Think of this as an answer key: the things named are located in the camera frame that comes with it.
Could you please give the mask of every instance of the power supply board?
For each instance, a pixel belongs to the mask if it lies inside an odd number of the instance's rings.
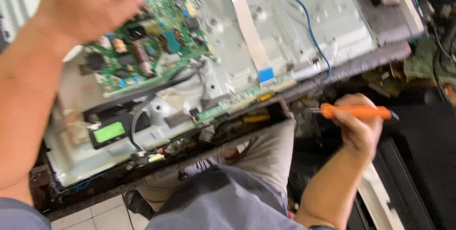
[[[123,27],[86,44],[87,65],[103,96],[162,82],[191,59],[211,56],[196,14],[189,0],[145,0]]]

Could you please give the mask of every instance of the blue shirt sleeve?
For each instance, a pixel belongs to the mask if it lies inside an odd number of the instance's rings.
[[[2,230],[50,230],[51,222],[32,206],[11,198],[0,198]]]

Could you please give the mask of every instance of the floor tile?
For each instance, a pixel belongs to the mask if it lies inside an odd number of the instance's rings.
[[[94,217],[94,223],[96,230],[132,230],[125,206]]]
[[[52,230],[63,230],[65,228],[71,227],[83,221],[86,221],[92,217],[90,208],[78,211],[69,216],[63,217],[59,220],[53,221],[51,223]]]
[[[65,228],[65,230],[95,230],[94,219],[83,221],[74,226]]]
[[[147,218],[143,217],[141,214],[135,214],[128,210],[128,214],[130,214],[131,224],[133,225],[133,230],[144,230],[147,226],[149,221]]]
[[[96,217],[98,215],[101,215],[107,211],[110,211],[123,205],[124,199],[121,194],[114,198],[108,199],[102,203],[95,204],[94,206],[90,207],[90,210],[92,210],[92,217]]]

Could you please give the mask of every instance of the person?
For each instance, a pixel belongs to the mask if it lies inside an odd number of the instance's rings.
[[[34,17],[0,57],[0,222],[2,229],[50,229],[29,189],[62,58],[75,45],[97,40],[133,17],[143,0],[42,0]],[[339,105],[375,106],[349,95]],[[158,210],[147,229],[346,228],[356,187],[375,155],[383,120],[338,112],[343,147],[309,182],[294,220],[287,218],[286,185],[293,127],[251,142],[235,167],[208,168],[174,194],[140,189]]]

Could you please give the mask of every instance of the gray pants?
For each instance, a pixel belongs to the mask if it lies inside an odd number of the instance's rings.
[[[294,125],[290,124],[278,132],[269,133],[250,141],[245,156],[233,166],[247,171],[285,195],[293,154],[294,131]],[[224,163],[224,160],[211,158],[185,168],[185,172],[190,178],[219,163]],[[178,173],[170,174],[159,181],[138,188],[142,197],[154,211],[158,211],[185,182],[179,181],[177,175]]]

